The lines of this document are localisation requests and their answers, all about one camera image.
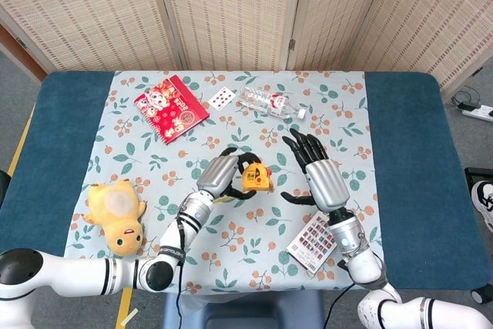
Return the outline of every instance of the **floral tablecloth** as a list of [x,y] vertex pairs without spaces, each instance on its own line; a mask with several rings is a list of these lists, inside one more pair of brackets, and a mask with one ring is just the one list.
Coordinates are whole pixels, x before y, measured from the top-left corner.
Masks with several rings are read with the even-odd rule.
[[[166,146],[143,120],[133,100],[174,74],[208,109],[210,117]],[[209,107],[207,100],[222,86],[235,92],[242,84],[287,95],[305,107],[307,115],[303,120],[282,120],[242,107],[235,100],[221,112]],[[139,198],[148,202],[141,219],[145,238],[137,254],[155,256],[159,238],[176,215],[177,205],[196,189],[196,180],[209,161],[225,147],[235,146],[254,152],[272,169],[275,191],[215,206],[188,251],[183,293],[337,289],[348,285],[350,278],[336,265],[338,250],[314,277],[285,251],[317,211],[315,206],[296,206],[280,196],[282,191],[308,194],[304,176],[281,140],[282,135],[289,135],[290,127],[313,133],[326,146],[347,182],[347,208],[358,215],[372,249],[383,258],[364,73],[325,71],[116,72],[75,205],[65,256],[112,256],[101,228],[86,224],[81,215],[89,210],[89,184],[127,178]],[[240,179],[235,182],[240,188]],[[176,279],[169,291],[176,292]]]

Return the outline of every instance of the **chair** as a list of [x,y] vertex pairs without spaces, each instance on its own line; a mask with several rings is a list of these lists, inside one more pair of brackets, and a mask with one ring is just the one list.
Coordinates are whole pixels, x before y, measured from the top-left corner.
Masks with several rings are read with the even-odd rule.
[[7,193],[8,185],[10,184],[10,176],[0,170],[0,209],[2,208],[2,202]]
[[[178,327],[176,295],[167,294],[162,328]],[[322,327],[324,300],[320,290],[262,292],[224,304],[208,303],[183,316],[182,329],[281,329]]]

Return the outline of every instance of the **robot finger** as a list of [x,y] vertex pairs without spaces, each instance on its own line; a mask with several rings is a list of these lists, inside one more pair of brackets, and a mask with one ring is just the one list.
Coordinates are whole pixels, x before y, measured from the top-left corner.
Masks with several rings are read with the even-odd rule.
[[310,144],[308,143],[308,139],[305,135],[299,133],[295,129],[290,129],[290,133],[296,139],[298,145],[300,146],[300,149],[304,152],[305,156],[308,158],[309,163],[319,160],[319,158],[315,155],[314,151],[311,149]]
[[234,151],[236,151],[236,148],[227,147],[224,151],[221,152],[221,154],[219,155],[219,157],[221,157],[221,156],[229,156]]
[[308,142],[310,142],[311,147],[320,157],[320,159],[329,159],[329,156],[327,155],[327,152],[325,151],[324,146],[322,145],[319,139],[317,139],[315,136],[311,134],[307,135],[307,139]]
[[306,204],[309,206],[315,205],[315,200],[312,196],[292,196],[288,192],[282,192],[280,194],[285,200],[293,204]]
[[226,190],[227,196],[232,196],[232,197],[237,198],[239,200],[249,200],[255,194],[257,194],[257,192],[255,190],[251,190],[248,193],[243,193],[243,192],[240,192],[238,189],[233,188],[232,186],[230,186]]
[[303,173],[307,173],[307,171],[305,170],[305,167],[310,162],[308,161],[308,158],[306,157],[305,153],[301,150],[300,146],[298,146],[294,140],[292,140],[291,138],[288,138],[287,136],[283,136],[283,141],[293,151],[294,158],[296,159],[296,161],[300,165]]
[[240,173],[243,173],[243,171],[245,170],[243,167],[243,164],[245,162],[250,165],[251,163],[261,163],[262,161],[260,161],[260,158],[257,157],[257,155],[251,152],[240,154],[238,156],[238,169],[240,170]]

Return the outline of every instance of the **woven room divider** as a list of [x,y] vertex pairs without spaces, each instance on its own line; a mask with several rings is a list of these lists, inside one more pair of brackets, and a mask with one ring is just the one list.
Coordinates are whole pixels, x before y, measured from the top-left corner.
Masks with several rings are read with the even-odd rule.
[[375,0],[348,69],[432,74],[444,99],[493,55],[493,0]]
[[0,2],[49,60],[47,70],[181,68],[165,32],[162,0]]
[[188,69],[284,69],[297,0],[165,0]]
[[450,96],[493,55],[493,0],[0,0],[46,70],[429,72]]
[[288,69],[345,69],[371,0],[300,0]]

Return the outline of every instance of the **black cable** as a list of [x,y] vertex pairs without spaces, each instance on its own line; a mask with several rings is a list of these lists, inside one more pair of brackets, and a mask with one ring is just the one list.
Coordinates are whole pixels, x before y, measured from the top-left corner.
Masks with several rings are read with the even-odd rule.
[[[185,230],[183,229],[182,219],[180,216],[176,217],[176,224],[178,225],[179,232],[179,247],[182,251],[185,250]],[[178,277],[178,295],[176,296],[176,310],[179,316],[179,326],[178,329],[182,327],[182,313],[179,309],[179,296],[182,294],[182,279],[183,279],[183,267],[185,266],[185,261],[179,263],[179,277]]]
[[182,313],[179,310],[179,296],[182,293],[182,278],[183,278],[183,266],[179,269],[179,278],[178,278],[178,295],[176,296],[176,310],[178,311],[178,316],[179,316],[179,326],[178,329],[181,329],[182,327]]
[[[481,100],[481,94],[479,94],[478,90],[476,90],[475,88],[469,86],[469,85],[464,85],[462,86],[462,88],[466,88],[466,89],[470,89],[472,90],[473,92],[476,93],[476,95],[478,96],[478,98],[476,99],[475,103],[478,104],[479,101]],[[463,95],[466,95],[466,98],[463,99],[463,100],[460,100],[460,94],[463,94]],[[451,101],[452,101],[452,104],[454,106],[458,106],[459,104],[463,103],[463,102],[472,102],[472,95],[470,92],[466,91],[466,90],[459,90],[458,92],[456,92],[454,94],[454,96],[451,97]]]
[[354,285],[355,285],[355,283],[352,283],[349,287],[347,287],[346,289],[344,289],[343,292],[337,296],[337,298],[334,300],[334,302],[332,302],[332,304],[331,304],[331,306],[329,308],[329,313],[327,314],[327,319],[325,319],[325,324],[324,324],[324,327],[322,329],[325,329],[325,327],[327,326],[327,323],[329,322],[330,314],[332,313],[332,308],[334,307],[334,305],[336,304],[336,302],[342,296],[344,296],[348,290],[350,290],[352,287],[354,287]]

